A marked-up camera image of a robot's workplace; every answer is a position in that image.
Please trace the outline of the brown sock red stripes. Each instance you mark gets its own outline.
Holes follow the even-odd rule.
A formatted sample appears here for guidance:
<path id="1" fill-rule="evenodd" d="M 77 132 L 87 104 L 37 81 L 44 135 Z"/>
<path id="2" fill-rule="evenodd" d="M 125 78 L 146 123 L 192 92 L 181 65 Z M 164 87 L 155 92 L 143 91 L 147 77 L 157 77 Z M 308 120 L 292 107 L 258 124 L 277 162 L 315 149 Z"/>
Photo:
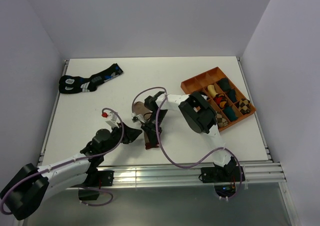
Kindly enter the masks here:
<path id="1" fill-rule="evenodd" d="M 145 149 L 159 148 L 156 132 L 156 114 L 147 109 L 143 102 L 138 101 L 133 105 L 133 111 L 138 116 L 143 130 Z"/>

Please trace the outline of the white black striped sock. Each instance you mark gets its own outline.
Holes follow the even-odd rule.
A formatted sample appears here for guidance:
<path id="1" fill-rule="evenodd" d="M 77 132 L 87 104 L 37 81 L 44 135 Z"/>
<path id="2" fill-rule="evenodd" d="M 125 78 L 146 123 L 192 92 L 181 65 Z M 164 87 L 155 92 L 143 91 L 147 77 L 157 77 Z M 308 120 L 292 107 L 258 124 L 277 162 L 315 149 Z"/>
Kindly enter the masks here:
<path id="1" fill-rule="evenodd" d="M 208 96 L 206 94 L 201 94 L 201 96 L 205 99 L 205 100 L 208 100 Z"/>

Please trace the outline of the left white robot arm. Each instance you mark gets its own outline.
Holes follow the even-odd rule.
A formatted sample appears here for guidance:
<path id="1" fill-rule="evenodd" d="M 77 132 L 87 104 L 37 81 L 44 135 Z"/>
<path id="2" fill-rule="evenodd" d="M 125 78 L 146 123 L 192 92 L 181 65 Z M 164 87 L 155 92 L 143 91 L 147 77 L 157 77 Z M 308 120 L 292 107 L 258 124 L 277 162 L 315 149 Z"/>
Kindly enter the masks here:
<path id="1" fill-rule="evenodd" d="M 47 166 L 23 166 L 0 193 L 1 213 L 24 220 L 42 202 L 69 187 L 96 187 L 98 166 L 105 154 L 119 144 L 134 142 L 141 133 L 142 130 L 121 124 L 111 131 L 100 129 L 78 154 L 68 159 Z"/>

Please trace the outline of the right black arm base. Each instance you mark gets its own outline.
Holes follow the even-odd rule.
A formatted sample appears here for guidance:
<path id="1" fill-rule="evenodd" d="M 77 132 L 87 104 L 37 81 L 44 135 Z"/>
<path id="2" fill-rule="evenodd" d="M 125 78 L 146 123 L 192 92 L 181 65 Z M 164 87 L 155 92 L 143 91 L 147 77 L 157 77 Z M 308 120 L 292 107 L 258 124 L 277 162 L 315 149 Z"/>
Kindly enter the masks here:
<path id="1" fill-rule="evenodd" d="M 213 167 L 202 167 L 198 179 L 204 184 L 213 183 L 219 200 L 229 201 L 237 193 L 237 183 L 241 186 L 246 178 L 243 167 L 231 156 L 223 167 L 216 164 Z"/>

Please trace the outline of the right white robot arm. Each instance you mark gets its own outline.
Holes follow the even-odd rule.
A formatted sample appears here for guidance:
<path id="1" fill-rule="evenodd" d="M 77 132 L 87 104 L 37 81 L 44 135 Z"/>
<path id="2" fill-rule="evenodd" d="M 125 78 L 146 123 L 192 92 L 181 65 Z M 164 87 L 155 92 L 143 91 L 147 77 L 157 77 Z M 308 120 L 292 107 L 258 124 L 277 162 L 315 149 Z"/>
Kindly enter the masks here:
<path id="1" fill-rule="evenodd" d="M 193 92 L 189 95 L 167 94 L 160 91 L 154 96 L 148 96 L 144 100 L 144 106 L 151 115 L 145 120 L 143 116 L 138 116 L 141 128 L 148 136 L 151 144 L 159 145 L 165 157 L 179 168 L 187 169 L 169 158 L 161 144 L 161 123 L 168 111 L 180 112 L 188 126 L 195 133 L 201 135 L 202 141 L 206 143 L 211 151 L 198 162 L 189 166 L 192 168 L 202 163 L 207 157 L 213 157 L 213 164 L 216 169 L 217 177 L 222 181 L 229 180 L 234 174 L 234 168 L 239 166 L 236 156 L 225 147 L 216 120 L 216 112 L 207 102 L 200 92 Z"/>

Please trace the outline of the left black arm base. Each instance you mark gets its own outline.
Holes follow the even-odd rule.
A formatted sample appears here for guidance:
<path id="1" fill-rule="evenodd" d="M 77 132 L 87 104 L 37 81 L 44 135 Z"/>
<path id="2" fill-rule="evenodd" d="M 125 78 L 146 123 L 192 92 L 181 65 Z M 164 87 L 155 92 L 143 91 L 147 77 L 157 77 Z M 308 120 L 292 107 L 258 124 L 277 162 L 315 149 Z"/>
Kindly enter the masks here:
<path id="1" fill-rule="evenodd" d="M 102 189 L 102 187 L 110 187 L 113 185 L 114 171 L 105 170 L 99 171 L 96 170 L 93 173 L 88 174 L 85 181 L 80 184 L 80 189 L 78 189 L 78 198 L 80 201 L 96 201 L 100 192 L 89 190 L 88 188 L 97 188 Z"/>

